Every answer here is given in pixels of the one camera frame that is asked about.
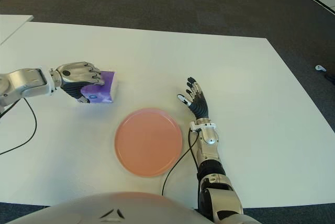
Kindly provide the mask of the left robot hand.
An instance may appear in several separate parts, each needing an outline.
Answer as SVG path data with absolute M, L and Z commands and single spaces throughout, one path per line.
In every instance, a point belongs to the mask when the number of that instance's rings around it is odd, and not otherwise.
M 55 70 L 49 71 L 55 87 L 60 87 L 68 95 L 80 103 L 90 103 L 81 89 L 88 85 L 104 85 L 101 78 L 101 71 L 88 62 L 73 62 L 63 64 Z

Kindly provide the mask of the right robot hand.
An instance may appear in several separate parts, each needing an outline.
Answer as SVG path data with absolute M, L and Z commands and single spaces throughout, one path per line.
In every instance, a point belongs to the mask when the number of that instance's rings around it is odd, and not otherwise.
M 209 118 L 207 101 L 199 83 L 193 77 L 188 77 L 186 85 L 189 87 L 186 92 L 191 100 L 182 94 L 178 94 L 177 98 L 190 109 L 196 119 Z

